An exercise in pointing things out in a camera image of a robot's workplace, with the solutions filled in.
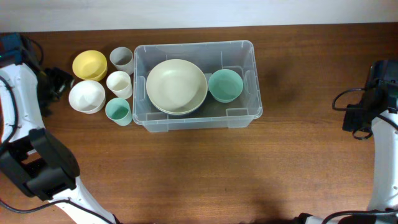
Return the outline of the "grey plastic cup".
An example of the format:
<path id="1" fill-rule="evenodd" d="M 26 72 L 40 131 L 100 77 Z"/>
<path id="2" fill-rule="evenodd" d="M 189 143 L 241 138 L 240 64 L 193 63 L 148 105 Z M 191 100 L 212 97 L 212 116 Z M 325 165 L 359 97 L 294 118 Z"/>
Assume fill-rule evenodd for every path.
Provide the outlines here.
<path id="1" fill-rule="evenodd" d="M 132 75 L 134 73 L 134 57 L 129 48 L 115 48 L 110 53 L 109 59 L 117 70 L 126 72 L 128 75 Z"/>

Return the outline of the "beige plastic plate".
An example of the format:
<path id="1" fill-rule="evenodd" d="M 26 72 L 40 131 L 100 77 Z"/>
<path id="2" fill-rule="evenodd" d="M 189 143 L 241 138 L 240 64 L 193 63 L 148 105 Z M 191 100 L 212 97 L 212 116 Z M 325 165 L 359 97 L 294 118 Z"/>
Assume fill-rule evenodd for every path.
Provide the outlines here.
<path id="1" fill-rule="evenodd" d="M 163 106 L 203 103 L 208 93 L 205 74 L 187 60 L 170 59 L 148 74 L 146 91 L 151 103 Z"/>
<path id="2" fill-rule="evenodd" d="M 202 105 L 203 103 L 194 104 L 194 105 L 170 105 L 170 106 L 161 107 L 160 105 L 156 105 L 153 103 L 153 106 L 156 109 L 160 110 L 161 112 L 175 116 L 182 116 L 193 113 L 194 111 L 199 109 Z"/>

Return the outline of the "cream plastic cup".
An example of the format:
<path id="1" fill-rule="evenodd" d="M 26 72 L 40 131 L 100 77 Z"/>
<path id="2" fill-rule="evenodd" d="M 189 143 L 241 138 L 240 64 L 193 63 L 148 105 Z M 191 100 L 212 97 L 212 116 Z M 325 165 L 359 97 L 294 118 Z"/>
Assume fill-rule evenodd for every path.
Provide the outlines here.
<path id="1" fill-rule="evenodd" d="M 106 79 L 106 86 L 118 97 L 128 99 L 132 96 L 131 77 L 123 71 L 111 73 Z"/>

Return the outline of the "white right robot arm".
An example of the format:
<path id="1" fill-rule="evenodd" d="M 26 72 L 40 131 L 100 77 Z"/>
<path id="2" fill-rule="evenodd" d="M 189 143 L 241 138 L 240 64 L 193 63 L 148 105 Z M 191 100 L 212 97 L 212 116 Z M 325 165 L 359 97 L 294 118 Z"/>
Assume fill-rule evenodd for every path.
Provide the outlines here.
<path id="1" fill-rule="evenodd" d="M 307 213 L 293 223 L 397 223 L 397 60 L 378 60 L 369 69 L 361 100 L 342 108 L 343 130 L 375 146 L 373 193 L 365 211 L 335 212 L 320 218 Z"/>

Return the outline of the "white plastic bowl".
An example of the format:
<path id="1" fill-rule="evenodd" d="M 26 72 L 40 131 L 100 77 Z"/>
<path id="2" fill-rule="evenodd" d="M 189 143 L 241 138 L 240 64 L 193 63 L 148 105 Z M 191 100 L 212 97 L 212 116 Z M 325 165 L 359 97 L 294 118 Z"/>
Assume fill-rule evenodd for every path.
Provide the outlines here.
<path id="1" fill-rule="evenodd" d="M 81 113 L 93 114 L 100 111 L 106 101 L 103 86 L 93 80 L 77 83 L 69 93 L 70 106 Z"/>

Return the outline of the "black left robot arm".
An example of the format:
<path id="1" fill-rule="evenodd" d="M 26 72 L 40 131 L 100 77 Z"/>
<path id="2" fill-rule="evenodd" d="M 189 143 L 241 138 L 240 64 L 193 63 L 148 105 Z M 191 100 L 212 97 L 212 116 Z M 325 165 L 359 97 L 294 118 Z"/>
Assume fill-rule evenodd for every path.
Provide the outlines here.
<path id="1" fill-rule="evenodd" d="M 74 78 L 57 68 L 41 67 L 44 56 L 36 41 L 19 33 L 1 35 L 1 172 L 26 196 L 44 202 L 20 214 L 51 206 L 75 223 L 118 223 L 89 193 L 80 179 L 75 156 L 44 126 L 48 105 L 57 101 Z"/>

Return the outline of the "mint green plastic bowl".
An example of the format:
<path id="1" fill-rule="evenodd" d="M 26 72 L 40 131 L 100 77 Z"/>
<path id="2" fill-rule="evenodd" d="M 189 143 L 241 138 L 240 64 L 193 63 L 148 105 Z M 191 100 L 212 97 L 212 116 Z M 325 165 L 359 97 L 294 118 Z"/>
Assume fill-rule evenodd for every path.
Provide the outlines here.
<path id="1" fill-rule="evenodd" d="M 213 98 L 221 103 L 234 101 L 243 91 L 243 79 L 230 69 L 213 73 L 208 81 L 208 89 Z"/>

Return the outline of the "yellow plastic bowl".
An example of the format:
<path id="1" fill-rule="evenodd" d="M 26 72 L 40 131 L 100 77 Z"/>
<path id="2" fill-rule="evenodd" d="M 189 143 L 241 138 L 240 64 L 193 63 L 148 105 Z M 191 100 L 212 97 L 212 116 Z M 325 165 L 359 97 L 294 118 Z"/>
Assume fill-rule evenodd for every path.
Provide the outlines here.
<path id="1" fill-rule="evenodd" d="M 82 80 L 99 82 L 108 72 L 106 57 L 97 50 L 86 50 L 78 54 L 72 63 L 74 74 Z"/>

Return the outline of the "mint green plastic cup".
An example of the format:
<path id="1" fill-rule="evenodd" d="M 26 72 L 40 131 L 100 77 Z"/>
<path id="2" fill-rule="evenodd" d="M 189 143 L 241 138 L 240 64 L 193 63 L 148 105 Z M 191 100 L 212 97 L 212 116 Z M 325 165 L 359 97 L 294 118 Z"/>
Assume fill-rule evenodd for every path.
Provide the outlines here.
<path id="1" fill-rule="evenodd" d="M 105 107 L 107 117 L 120 126 L 127 126 L 132 121 L 132 112 L 127 100 L 113 98 Z"/>

